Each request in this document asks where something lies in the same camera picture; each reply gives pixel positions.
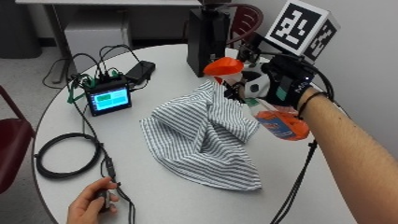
orange plastic part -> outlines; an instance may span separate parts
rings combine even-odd
[[[236,74],[244,69],[244,63],[231,57],[224,57],[210,63],[203,72],[208,76],[224,76]]]

black power adapter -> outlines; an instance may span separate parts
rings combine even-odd
[[[126,78],[130,82],[140,85],[147,79],[151,79],[151,75],[156,69],[156,65],[147,61],[140,61],[135,67],[126,73]]]

small display screen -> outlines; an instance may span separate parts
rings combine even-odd
[[[104,91],[91,95],[91,103],[95,111],[103,111],[119,105],[128,104],[127,88]]]

round white table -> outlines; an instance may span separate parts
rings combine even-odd
[[[159,46],[135,52],[142,60],[154,62],[158,69],[148,86],[132,93],[132,108],[96,118],[88,111],[86,114],[114,158],[124,191],[136,204],[136,224],[271,223],[304,166],[313,137],[297,142],[284,141],[260,127],[245,149],[259,170],[261,190],[215,189],[183,179],[152,157],[140,120],[151,116],[160,104],[192,92],[207,78],[198,78],[187,63],[187,45]],[[227,49],[227,55],[236,57],[237,51]],[[138,62],[131,53],[126,53],[106,63],[108,68],[127,72]],[[92,75],[95,68],[87,72]],[[83,131],[83,119],[75,106],[67,103],[67,97],[64,88],[42,118],[34,153],[54,137]],[[84,108],[86,98],[79,106]],[[247,107],[244,114],[251,118]],[[50,150],[44,165],[55,172],[74,171],[87,164],[94,151],[91,143],[70,139]],[[84,187],[102,178],[100,163],[83,175],[64,180],[46,179],[36,171],[35,160],[33,164],[48,212],[59,223],[67,223],[68,205]],[[128,203],[122,199],[118,207],[119,214],[103,214],[102,223],[127,223]],[[356,223],[320,149],[283,223]]]

white cube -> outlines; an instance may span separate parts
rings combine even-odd
[[[299,0],[289,0],[267,39],[315,63],[339,30],[340,25],[328,10]]]

